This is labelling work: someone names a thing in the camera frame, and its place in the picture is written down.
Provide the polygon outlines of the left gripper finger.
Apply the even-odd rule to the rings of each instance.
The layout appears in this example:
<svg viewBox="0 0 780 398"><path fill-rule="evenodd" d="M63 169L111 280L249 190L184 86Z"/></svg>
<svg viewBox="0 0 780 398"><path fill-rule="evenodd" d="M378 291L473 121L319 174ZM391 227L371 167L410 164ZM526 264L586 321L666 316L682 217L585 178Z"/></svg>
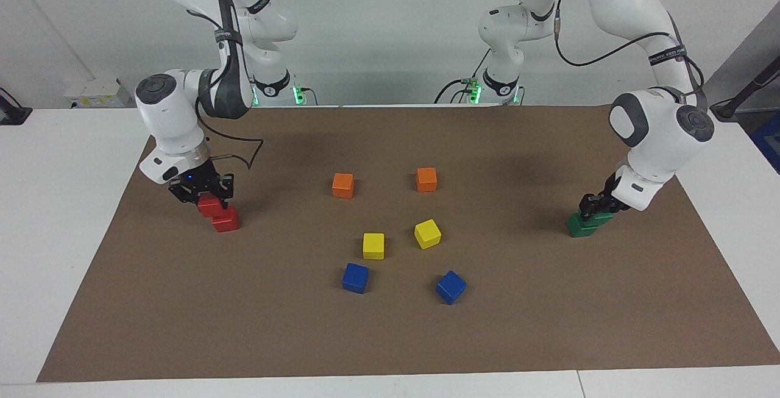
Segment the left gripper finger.
<svg viewBox="0 0 780 398"><path fill-rule="evenodd" d="M582 221L588 221L603 212L602 194L585 194L579 203L579 213Z"/></svg>

